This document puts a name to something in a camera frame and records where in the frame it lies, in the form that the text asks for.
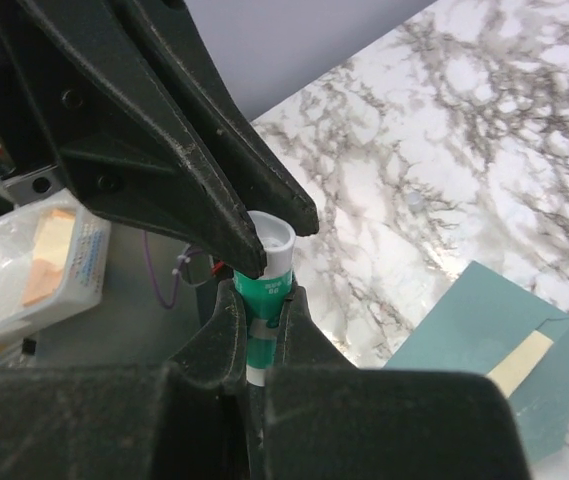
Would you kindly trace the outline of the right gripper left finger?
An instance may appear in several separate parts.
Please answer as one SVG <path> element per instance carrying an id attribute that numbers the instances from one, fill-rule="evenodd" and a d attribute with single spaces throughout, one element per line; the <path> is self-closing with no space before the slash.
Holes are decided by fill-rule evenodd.
<path id="1" fill-rule="evenodd" d="M 230 281 L 157 365 L 0 368 L 0 479 L 245 479 L 246 316 Z"/>

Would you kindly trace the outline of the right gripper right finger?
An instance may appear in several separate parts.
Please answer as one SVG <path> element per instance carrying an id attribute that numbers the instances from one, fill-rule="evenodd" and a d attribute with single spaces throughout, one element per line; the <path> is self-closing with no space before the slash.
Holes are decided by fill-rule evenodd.
<path id="1" fill-rule="evenodd" d="M 526 479 L 506 399 L 477 374 L 354 367 L 295 287 L 266 376 L 268 479 Z"/>

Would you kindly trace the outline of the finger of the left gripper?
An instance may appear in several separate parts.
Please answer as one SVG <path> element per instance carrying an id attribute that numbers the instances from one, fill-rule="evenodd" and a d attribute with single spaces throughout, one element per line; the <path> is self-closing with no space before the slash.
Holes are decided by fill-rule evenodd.
<path id="1" fill-rule="evenodd" d="M 19 167 L 56 164 L 92 213 L 259 277 L 253 210 L 129 36 L 129 2 L 0 1 L 0 66 L 18 110 L 0 138 Z"/>
<path id="2" fill-rule="evenodd" d="M 257 134 L 227 90 L 183 1 L 130 1 L 131 39 L 212 153 L 248 210 L 299 236 L 319 231 L 315 202 Z"/>

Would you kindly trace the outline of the green glue stick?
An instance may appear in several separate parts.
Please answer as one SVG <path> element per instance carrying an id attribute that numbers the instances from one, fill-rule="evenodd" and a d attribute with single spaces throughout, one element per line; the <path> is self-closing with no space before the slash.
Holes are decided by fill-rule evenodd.
<path id="1" fill-rule="evenodd" d="M 235 272 L 233 281 L 247 315 L 247 382 L 262 387 L 266 371 L 274 362 L 284 301 L 292 290 L 296 234 L 287 222 L 271 214 L 251 211 L 249 216 L 266 253 L 267 264 L 261 277 L 251 279 Z"/>

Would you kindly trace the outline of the white glue stick cap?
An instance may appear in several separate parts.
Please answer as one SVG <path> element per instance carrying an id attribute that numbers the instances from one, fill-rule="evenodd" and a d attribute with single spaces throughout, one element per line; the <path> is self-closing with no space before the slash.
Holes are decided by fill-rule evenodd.
<path id="1" fill-rule="evenodd" d="M 421 212 L 425 208 L 425 199 L 417 191 L 409 192 L 406 195 L 406 203 L 409 210 L 413 213 Z"/>

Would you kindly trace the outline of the blue-grey envelope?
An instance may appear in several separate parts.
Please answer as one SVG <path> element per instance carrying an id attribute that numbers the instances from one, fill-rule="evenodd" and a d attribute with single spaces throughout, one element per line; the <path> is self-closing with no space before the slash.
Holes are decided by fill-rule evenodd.
<path id="1" fill-rule="evenodd" d="M 569 425 L 569 314 L 470 263 L 386 364 L 467 372 L 508 399 L 528 459 L 559 451 Z"/>

